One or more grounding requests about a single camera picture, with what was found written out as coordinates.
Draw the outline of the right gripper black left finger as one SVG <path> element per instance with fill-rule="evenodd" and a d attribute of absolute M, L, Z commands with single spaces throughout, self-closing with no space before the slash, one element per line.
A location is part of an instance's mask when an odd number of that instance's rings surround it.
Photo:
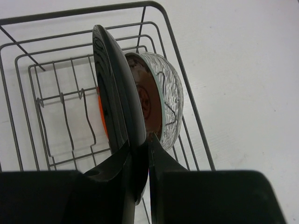
<path fill-rule="evenodd" d="M 129 145 L 101 164 L 76 170 L 2 172 L 3 224 L 132 224 Z"/>

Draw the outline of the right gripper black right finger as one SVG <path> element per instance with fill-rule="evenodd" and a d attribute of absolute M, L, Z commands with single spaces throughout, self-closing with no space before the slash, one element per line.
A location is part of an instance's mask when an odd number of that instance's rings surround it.
<path fill-rule="evenodd" d="M 284 224 L 268 179 L 253 170 L 189 171 L 149 136 L 154 224 Z"/>

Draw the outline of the black round plate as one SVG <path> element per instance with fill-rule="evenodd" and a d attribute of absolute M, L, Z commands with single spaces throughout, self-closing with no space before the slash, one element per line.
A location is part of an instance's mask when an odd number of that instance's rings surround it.
<path fill-rule="evenodd" d="M 135 81 L 120 46 L 101 25 L 93 27 L 93 57 L 98 88 L 106 112 L 108 139 L 112 150 L 128 144 L 132 156 L 135 203 L 144 194 L 148 172 L 148 141 Z"/>

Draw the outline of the orange round plate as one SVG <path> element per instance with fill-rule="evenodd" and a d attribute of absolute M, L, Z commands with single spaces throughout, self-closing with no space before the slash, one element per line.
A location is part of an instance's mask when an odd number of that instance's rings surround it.
<path fill-rule="evenodd" d="M 96 90 L 97 90 L 97 94 L 98 94 L 98 104 L 99 104 L 99 110 L 100 110 L 100 115 L 101 115 L 101 121 L 103 124 L 105 134 L 106 134 L 107 138 L 109 139 L 108 132 L 107 132 L 107 126 L 106 126 L 106 122 L 105 122 L 105 116 L 104 116 L 103 107 L 102 107 L 102 103 L 101 103 L 99 87 L 97 87 Z"/>

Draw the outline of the clear glass plate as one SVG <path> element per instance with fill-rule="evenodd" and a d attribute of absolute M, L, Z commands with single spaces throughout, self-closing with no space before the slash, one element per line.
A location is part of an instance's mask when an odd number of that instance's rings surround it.
<path fill-rule="evenodd" d="M 171 149 L 181 130 L 184 93 L 182 82 L 173 65 L 163 56 L 150 52 L 140 54 L 158 83 L 162 94 L 163 132 L 160 143 L 164 150 Z"/>

